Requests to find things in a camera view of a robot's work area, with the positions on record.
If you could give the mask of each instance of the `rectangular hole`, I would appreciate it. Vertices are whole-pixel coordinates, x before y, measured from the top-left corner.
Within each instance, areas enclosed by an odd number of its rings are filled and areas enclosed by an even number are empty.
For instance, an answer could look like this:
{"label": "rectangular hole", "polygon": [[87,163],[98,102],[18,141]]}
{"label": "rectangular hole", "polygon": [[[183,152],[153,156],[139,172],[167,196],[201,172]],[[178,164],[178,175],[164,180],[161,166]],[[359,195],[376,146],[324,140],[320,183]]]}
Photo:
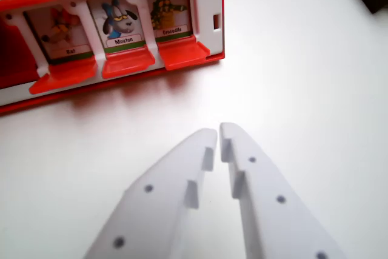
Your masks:
{"label": "rectangular hole", "polygon": [[213,26],[214,26],[214,30],[218,30],[219,29],[219,18],[220,18],[221,15],[213,15]]}

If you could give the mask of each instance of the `crocodile cartoon card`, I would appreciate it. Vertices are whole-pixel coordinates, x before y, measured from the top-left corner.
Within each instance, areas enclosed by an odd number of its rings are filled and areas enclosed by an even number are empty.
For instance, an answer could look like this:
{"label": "crocodile cartoon card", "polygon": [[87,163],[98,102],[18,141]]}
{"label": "crocodile cartoon card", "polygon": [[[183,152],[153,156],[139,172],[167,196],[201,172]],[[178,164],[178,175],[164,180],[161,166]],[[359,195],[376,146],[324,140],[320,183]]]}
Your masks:
{"label": "crocodile cartoon card", "polygon": [[25,17],[49,63],[93,56],[79,17],[60,5],[27,11]]}
{"label": "crocodile cartoon card", "polygon": [[125,0],[88,0],[88,5],[106,53],[146,44],[135,5]]}
{"label": "crocodile cartoon card", "polygon": [[189,0],[148,0],[157,42],[193,34]]}

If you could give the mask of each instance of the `screw hole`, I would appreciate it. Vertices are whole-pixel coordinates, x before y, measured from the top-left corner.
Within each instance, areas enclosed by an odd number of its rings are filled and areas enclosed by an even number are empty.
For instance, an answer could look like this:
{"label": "screw hole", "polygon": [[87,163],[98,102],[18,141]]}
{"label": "screw hole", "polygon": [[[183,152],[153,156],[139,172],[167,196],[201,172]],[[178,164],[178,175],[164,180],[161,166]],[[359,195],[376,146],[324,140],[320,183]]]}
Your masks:
{"label": "screw hole", "polygon": [[282,195],[279,195],[276,200],[279,202],[279,203],[286,203],[286,198]]}
{"label": "screw hole", "polygon": [[316,254],[317,259],[329,259],[328,256],[324,252],[318,252]]}
{"label": "screw hole", "polygon": [[123,247],[124,244],[125,244],[125,239],[123,237],[117,237],[113,241],[113,247],[115,247],[116,249],[120,249],[121,247]]}
{"label": "screw hole", "polygon": [[146,187],[144,188],[144,191],[149,193],[153,190],[153,186],[151,184],[148,184],[146,185]]}

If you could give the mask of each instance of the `white plastic frame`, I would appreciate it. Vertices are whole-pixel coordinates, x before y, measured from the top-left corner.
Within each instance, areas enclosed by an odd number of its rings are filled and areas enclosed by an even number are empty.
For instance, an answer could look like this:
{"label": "white plastic frame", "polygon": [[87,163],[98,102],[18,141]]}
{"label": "white plastic frame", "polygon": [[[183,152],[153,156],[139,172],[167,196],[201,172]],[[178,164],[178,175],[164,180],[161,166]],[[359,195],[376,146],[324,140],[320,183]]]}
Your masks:
{"label": "white plastic frame", "polygon": [[204,171],[213,170],[216,142],[216,130],[201,129],[139,177],[85,259],[181,258],[187,209],[199,208]]}
{"label": "white plastic frame", "polygon": [[219,130],[232,197],[239,199],[247,259],[345,259],[260,146],[233,123]]}
{"label": "white plastic frame", "polygon": [[[93,78],[90,78],[80,84],[74,86],[68,86],[56,90],[51,90],[44,93],[39,93],[32,95],[29,92],[29,88],[33,85],[34,82],[29,82],[25,84],[20,84],[17,86],[12,86],[4,89],[0,89],[0,106],[5,104],[14,103],[17,101],[22,101],[29,98],[34,98],[37,96],[47,95],[50,93],[60,92],[68,89],[73,89],[81,86],[86,86],[98,82],[105,81],[102,78],[101,72],[105,63],[105,52],[104,48],[100,42],[98,32],[95,29],[93,19],[90,15],[89,8],[87,6],[87,0],[57,0],[46,2],[44,4],[34,5],[31,7],[17,8],[14,10],[9,10],[2,12],[0,17],[8,24],[15,25],[19,28],[22,36],[24,37],[28,47],[30,48],[33,56],[36,60],[38,66],[39,76],[43,76],[49,71],[47,60],[45,59],[41,49],[39,48],[38,42],[30,31],[29,26],[27,25],[24,17],[22,15],[23,11],[60,4],[66,8],[70,13],[78,15],[81,19],[82,25],[84,26],[85,33],[88,37],[90,46],[95,55],[96,62],[98,63],[98,71]],[[145,41],[152,55],[155,57],[155,63],[150,66],[148,69],[135,72],[128,75],[134,75],[141,72],[146,72],[150,70],[155,70],[163,68],[164,64],[159,55],[158,47],[155,42],[155,37],[153,34],[153,29],[150,20],[150,11],[148,7],[147,0],[127,0],[129,3],[134,4],[138,7],[139,18],[142,24],[142,29],[144,32]],[[72,7],[70,3],[74,2],[75,7]],[[223,35],[222,35],[222,0],[190,0],[191,8],[191,17],[192,17],[192,26],[193,33],[197,41],[203,43],[209,50],[210,55],[216,55],[223,51]],[[11,14],[12,19],[8,20],[5,18],[6,14]],[[219,16],[219,29],[214,29],[213,27],[213,16]]]}

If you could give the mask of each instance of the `sheep cartoon card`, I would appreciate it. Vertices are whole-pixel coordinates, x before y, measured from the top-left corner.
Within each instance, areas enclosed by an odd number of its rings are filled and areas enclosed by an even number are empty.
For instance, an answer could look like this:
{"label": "sheep cartoon card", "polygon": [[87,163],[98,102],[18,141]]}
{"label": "sheep cartoon card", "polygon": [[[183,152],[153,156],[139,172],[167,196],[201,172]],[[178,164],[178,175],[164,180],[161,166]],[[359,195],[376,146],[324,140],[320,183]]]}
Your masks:
{"label": "sheep cartoon card", "polygon": [[25,12],[47,61],[53,65],[93,56],[79,17],[60,5]]}
{"label": "sheep cartoon card", "polygon": [[135,5],[125,0],[88,0],[88,5],[106,53],[146,44]]}
{"label": "sheep cartoon card", "polygon": [[148,0],[157,42],[193,34],[189,0]]}

